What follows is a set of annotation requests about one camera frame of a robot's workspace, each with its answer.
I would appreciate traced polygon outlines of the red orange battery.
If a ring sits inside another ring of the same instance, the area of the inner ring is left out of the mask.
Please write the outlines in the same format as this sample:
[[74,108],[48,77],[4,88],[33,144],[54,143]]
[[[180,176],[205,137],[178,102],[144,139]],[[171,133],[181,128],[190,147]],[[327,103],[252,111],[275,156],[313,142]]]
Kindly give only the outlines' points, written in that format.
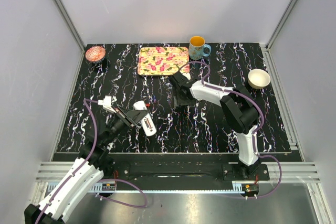
[[153,129],[153,125],[148,119],[145,119],[145,122],[150,130]]

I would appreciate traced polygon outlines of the white remote control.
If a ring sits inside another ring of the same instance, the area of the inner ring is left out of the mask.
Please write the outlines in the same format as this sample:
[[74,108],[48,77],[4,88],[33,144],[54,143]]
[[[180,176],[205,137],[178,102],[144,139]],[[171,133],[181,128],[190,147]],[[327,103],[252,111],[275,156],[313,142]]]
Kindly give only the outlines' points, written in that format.
[[144,101],[138,101],[133,104],[135,110],[146,110],[147,114],[141,120],[141,126],[145,132],[146,136],[154,136],[157,132],[156,127],[153,123],[152,117],[149,114],[148,107]]

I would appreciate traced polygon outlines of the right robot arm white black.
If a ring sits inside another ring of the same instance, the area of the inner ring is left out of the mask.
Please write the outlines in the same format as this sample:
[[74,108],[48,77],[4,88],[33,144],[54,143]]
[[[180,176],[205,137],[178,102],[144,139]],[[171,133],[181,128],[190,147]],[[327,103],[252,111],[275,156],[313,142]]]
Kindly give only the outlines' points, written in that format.
[[245,86],[221,87],[200,79],[188,79],[181,72],[173,74],[169,80],[183,101],[203,100],[222,108],[224,119],[238,139],[238,158],[242,163],[238,168],[239,175],[245,180],[256,176],[255,137],[260,112]]

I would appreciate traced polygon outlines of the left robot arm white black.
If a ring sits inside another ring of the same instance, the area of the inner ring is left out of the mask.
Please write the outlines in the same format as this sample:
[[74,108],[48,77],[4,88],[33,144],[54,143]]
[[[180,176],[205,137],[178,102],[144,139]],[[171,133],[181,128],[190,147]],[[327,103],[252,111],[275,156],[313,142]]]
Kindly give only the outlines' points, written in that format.
[[124,129],[150,117],[144,101],[136,102],[132,110],[119,106],[104,109],[115,114],[114,120],[101,129],[94,125],[93,140],[83,146],[63,179],[39,204],[27,206],[25,223],[66,223],[92,186],[101,179],[113,177],[114,164],[108,145]]

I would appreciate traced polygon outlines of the floral yellow tray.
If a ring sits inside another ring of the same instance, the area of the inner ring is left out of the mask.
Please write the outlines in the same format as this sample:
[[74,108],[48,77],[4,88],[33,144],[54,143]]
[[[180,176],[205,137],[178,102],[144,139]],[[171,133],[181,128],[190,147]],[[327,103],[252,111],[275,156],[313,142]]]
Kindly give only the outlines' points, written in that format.
[[141,76],[170,76],[189,62],[186,47],[143,47],[140,49],[138,74]]

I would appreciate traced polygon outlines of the blue mug yellow inside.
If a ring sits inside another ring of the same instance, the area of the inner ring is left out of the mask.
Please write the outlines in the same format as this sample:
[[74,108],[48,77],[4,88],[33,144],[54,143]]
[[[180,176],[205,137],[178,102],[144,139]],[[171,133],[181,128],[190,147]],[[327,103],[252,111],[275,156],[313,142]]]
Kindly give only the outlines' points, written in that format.
[[205,39],[201,36],[194,36],[189,41],[188,53],[192,60],[200,60],[211,54],[212,48],[205,43]]

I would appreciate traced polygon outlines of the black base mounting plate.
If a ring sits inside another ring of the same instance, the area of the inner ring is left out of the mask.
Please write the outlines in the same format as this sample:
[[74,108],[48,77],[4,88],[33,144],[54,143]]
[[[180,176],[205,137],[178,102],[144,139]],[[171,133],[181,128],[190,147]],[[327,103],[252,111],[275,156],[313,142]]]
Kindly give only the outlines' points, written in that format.
[[251,168],[238,162],[117,162],[97,167],[103,178],[125,180],[147,178],[210,178],[219,181],[269,181],[265,164]]

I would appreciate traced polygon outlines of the red patterned bowl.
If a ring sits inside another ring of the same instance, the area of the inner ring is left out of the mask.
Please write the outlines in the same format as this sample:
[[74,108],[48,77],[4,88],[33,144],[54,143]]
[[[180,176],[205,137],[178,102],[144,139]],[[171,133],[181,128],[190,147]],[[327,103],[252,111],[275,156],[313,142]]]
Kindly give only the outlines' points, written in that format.
[[85,53],[85,58],[91,63],[100,62],[105,58],[106,49],[103,46],[93,46]]

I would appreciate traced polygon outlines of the cream white bowl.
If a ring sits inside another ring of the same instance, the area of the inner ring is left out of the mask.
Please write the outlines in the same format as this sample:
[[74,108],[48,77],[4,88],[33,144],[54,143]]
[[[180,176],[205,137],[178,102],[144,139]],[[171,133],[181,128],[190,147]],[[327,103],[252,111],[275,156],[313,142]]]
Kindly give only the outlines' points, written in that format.
[[263,89],[271,82],[268,72],[262,69],[253,69],[248,74],[248,83],[254,89]]

